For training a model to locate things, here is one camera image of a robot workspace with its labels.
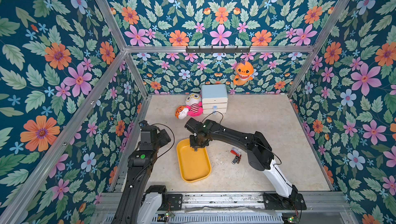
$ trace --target green leaf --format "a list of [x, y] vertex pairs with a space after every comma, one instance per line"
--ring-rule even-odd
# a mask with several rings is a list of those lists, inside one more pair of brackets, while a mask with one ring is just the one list
[[17, 66], [19, 70], [23, 69], [23, 63], [25, 62], [25, 59], [23, 58], [24, 55], [21, 53], [21, 50], [18, 47], [11, 44], [4, 44], [2, 51], [12, 65]]

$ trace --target concrete floor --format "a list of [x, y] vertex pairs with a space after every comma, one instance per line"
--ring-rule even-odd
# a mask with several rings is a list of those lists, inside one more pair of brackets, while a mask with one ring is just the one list
[[[248, 164], [245, 152], [240, 163], [233, 165], [232, 146], [220, 141], [212, 141], [206, 147], [212, 166], [210, 176], [194, 183], [182, 180], [176, 146], [191, 134], [184, 128], [190, 117], [179, 120], [175, 117], [175, 110], [184, 104], [185, 98], [185, 95], [152, 96], [145, 119], [149, 124], [169, 126], [176, 141], [172, 149], [155, 163], [146, 188], [161, 184], [173, 192], [274, 191], [265, 175]], [[196, 119], [202, 121], [206, 116]], [[211, 115], [208, 119], [220, 122], [221, 115]], [[282, 160], [279, 167], [283, 174], [299, 191], [330, 190], [286, 95], [229, 95], [227, 113], [221, 124], [241, 132], [260, 131], [272, 151]], [[170, 146], [171, 142], [158, 154]]]

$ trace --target aluminum frame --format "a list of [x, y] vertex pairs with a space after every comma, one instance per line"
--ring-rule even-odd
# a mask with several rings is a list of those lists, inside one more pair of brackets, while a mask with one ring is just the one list
[[23, 183], [23, 186], [18, 191], [17, 195], [13, 198], [10, 205], [8, 205], [7, 208], [4, 210], [3, 214], [0, 216], [1, 224], [17, 223], [25, 209], [29, 206], [30, 202], [36, 196], [44, 181], [47, 179], [48, 174], [50, 173], [52, 168], [56, 165], [59, 158], [62, 156], [67, 145], [74, 137], [74, 134], [77, 133], [77, 130], [88, 116], [88, 113], [92, 109], [92, 104], [94, 104], [98, 100], [103, 90], [108, 86], [110, 79], [113, 77], [114, 73], [121, 65], [125, 55], [125, 51], [121, 51], [120, 53], [118, 53], [114, 61], [103, 73], [102, 77], [95, 84], [95, 87], [88, 94], [85, 101], [77, 109], [76, 113], [72, 116], [66, 127], [57, 137], [56, 142], [48, 149], [48, 151], [40, 160], [34, 171]]
[[347, 7], [349, 1], [350, 0], [338, 0], [337, 3], [335, 4], [333, 12], [329, 16], [329, 19], [327, 20], [326, 24], [324, 25], [323, 29], [320, 31], [320, 34], [315, 41], [314, 51], [311, 54], [309, 54], [308, 57], [306, 58], [304, 64], [300, 68], [300, 71], [298, 72], [296, 78], [293, 81], [293, 85], [291, 85], [291, 88], [288, 91], [288, 97], [290, 99], [293, 96], [293, 93], [295, 92], [295, 90], [297, 89], [299, 84], [302, 82], [302, 80], [305, 76], [305, 73], [308, 71], [313, 60], [318, 55], [323, 44], [326, 42], [326, 39], [330, 35], [331, 30], [337, 23], [338, 19], [340, 18], [341, 14], [343, 13], [344, 9]]

